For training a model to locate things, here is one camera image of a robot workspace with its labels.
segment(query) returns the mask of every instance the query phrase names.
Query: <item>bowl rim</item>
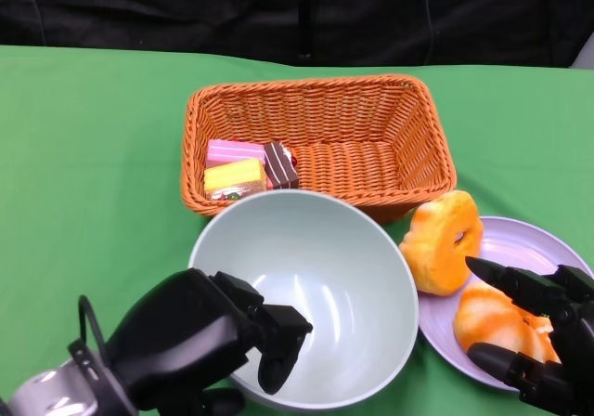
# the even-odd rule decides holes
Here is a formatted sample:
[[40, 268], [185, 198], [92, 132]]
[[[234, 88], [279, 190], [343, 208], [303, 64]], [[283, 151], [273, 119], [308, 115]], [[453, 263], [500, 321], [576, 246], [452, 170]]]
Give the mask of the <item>bowl rim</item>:
[[245, 204], [245, 203], [251, 202], [251, 201], [258, 201], [258, 200], [260, 200], [260, 198], [263, 198], [265, 196], [272, 196], [272, 195], [306, 195], [306, 196], [317, 197], [317, 198], [325, 200], [325, 201], [330, 201], [330, 202], [339, 204], [340, 206], [344, 207], [345, 209], [350, 210], [351, 212], [355, 213], [359, 217], [363, 218], [368, 223], [370, 223], [376, 230], [378, 230], [378, 233], [382, 237], [384, 237], [386, 239], [386, 241], [392, 246], [395, 254], [398, 256], [398, 258], [400, 258], [400, 261], [407, 268], [406, 271], [407, 271], [407, 275], [408, 275], [409, 284], [414, 292], [413, 295], [415, 298], [414, 304], [413, 304], [413, 307], [414, 307], [414, 309], [413, 309], [414, 316], [413, 317], [414, 317], [414, 321], [416, 323], [414, 325], [415, 329], [414, 329], [413, 333], [411, 334], [410, 341], [408, 342], [406, 355], [403, 356], [403, 358], [401, 359], [399, 364], [396, 366], [396, 368], [394, 368], [394, 370], [380, 384], [376, 385], [372, 389], [367, 390], [367, 392], [361, 393], [360, 395], [357, 395], [357, 396], [354, 396], [354, 397], [351, 397], [348, 399], [344, 399], [344, 400], [341, 400], [338, 402], [331, 402], [331, 403], [324, 403], [324, 404], [308, 404], [308, 403], [303, 403], [303, 402], [290, 401], [287, 399], [281, 399], [281, 398], [275, 397], [274, 395], [267, 395], [261, 389], [258, 389], [256, 387], [252, 386], [251, 384], [249, 384], [248, 382], [239, 378], [236, 373], [233, 373], [230, 376], [232, 382], [234, 382], [235, 384], [238, 384], [241, 388], [243, 388], [247, 392], [248, 395], [250, 395], [251, 397], [254, 398], [254, 400], [260, 401], [261, 403], [269, 403], [273, 406], [276, 406], [277, 408], [283, 408], [285, 410], [323, 411], [323, 410], [336, 410], [336, 409], [343, 408], [343, 407], [349, 407], [351, 405], [356, 404], [357, 402], [366, 400], [369, 397], [372, 397], [375, 394], [379, 393], [380, 390], [385, 388], [396, 377], [396, 375], [405, 367], [408, 360], [410, 359], [410, 355], [412, 354], [412, 350], [415, 346], [415, 343], [417, 342], [417, 336], [419, 333], [419, 295], [417, 293], [417, 286], [416, 286], [415, 281], [412, 277], [412, 273], [410, 271], [410, 267], [408, 266], [407, 260], [405, 259], [405, 257], [402, 255], [402, 253], [398, 249], [398, 246], [394, 242], [394, 240], [390, 237], [390, 235], [388, 235], [388, 233], [383, 228], [381, 228], [381, 226], [378, 223], [376, 223], [369, 216], [367, 216], [366, 214], [361, 212], [359, 209], [355, 208], [354, 206], [352, 206], [351, 204], [349, 204], [347, 202], [337, 200], [336, 198], [333, 198], [331, 196], [328, 196], [328, 195], [325, 195], [322, 193], [317, 193], [317, 192], [310, 191], [310, 190], [299, 190], [299, 189], [278, 189], [278, 190], [269, 190], [266, 192], [257, 193], [255, 195], [249, 196], [248, 198], [244, 198], [241, 201], [238, 201], [235, 204], [232, 204], [231, 206], [225, 208], [225, 210], [222, 213], [218, 214], [215, 218], [213, 218], [204, 227], [204, 229], [200, 232], [198, 239], [194, 243], [194, 247], [193, 247], [191, 255], [189, 257], [189, 261], [187, 263], [187, 268], [188, 269], [194, 268], [194, 266], [192, 266], [192, 264], [193, 264], [194, 259], [196, 258], [198, 248], [202, 244], [202, 241], [206, 238], [206, 234], [208, 233], [209, 229], [213, 226], [216, 226], [217, 221], [219, 221], [223, 216], [225, 216], [229, 213], [233, 213], [233, 210], [235, 210], [237, 207], [242, 207], [242, 204]]

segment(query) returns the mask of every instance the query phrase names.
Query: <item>wicker basket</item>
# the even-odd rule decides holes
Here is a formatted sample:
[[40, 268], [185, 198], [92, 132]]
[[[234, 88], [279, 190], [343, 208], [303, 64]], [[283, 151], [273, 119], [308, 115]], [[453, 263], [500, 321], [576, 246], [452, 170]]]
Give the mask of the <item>wicker basket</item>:
[[302, 189], [327, 193], [378, 222], [451, 190], [456, 172], [429, 89], [405, 75], [342, 77], [201, 89], [189, 100], [181, 192], [205, 216], [232, 201], [204, 197], [211, 138], [279, 140]]

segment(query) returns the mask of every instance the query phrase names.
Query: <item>green tablecloth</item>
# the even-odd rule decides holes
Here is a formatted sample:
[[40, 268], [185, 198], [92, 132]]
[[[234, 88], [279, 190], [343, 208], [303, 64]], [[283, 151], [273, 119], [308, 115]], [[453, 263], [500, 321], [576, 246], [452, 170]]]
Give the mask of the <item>green tablecloth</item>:
[[[594, 71], [497, 67], [306, 69], [202, 55], [0, 47], [0, 395], [67, 357], [86, 293], [110, 334], [184, 269], [206, 220], [179, 196], [180, 140], [198, 88], [405, 72], [433, 92], [483, 215], [541, 226], [594, 266]], [[406, 222], [388, 226], [399, 241]], [[419, 338], [355, 415], [538, 414], [448, 366]], [[274, 411], [250, 404], [248, 415]]]

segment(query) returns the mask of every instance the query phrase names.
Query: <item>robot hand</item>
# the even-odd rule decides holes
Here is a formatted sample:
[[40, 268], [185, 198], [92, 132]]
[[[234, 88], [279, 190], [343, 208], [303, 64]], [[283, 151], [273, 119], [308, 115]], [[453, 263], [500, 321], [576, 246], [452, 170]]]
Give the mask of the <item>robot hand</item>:
[[594, 279], [569, 266], [539, 276], [480, 258], [467, 257], [466, 264], [518, 307], [550, 318], [549, 337], [562, 364], [542, 364], [491, 344], [471, 346], [472, 362], [518, 388], [522, 402], [560, 415], [594, 415]]
[[[262, 353], [258, 382], [268, 394], [285, 383], [307, 333], [291, 306], [265, 305], [247, 282], [224, 273], [188, 269], [147, 293], [105, 343], [93, 309], [79, 300], [81, 336], [71, 359], [22, 385], [0, 416], [232, 416], [244, 407], [234, 389], [212, 389]], [[99, 356], [86, 345], [86, 319]]]

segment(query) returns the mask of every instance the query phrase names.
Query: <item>black backdrop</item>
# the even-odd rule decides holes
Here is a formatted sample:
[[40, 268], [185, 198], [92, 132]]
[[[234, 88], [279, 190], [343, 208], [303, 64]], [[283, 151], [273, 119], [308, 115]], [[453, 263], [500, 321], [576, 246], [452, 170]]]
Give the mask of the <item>black backdrop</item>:
[[[568, 66], [594, 31], [594, 0], [312, 0], [305, 37], [298, 6], [307, 0], [35, 1], [49, 46], [288, 64], [303, 64], [307, 38], [310, 65]], [[41, 36], [31, 0], [0, 0], [0, 44], [40, 45]]]

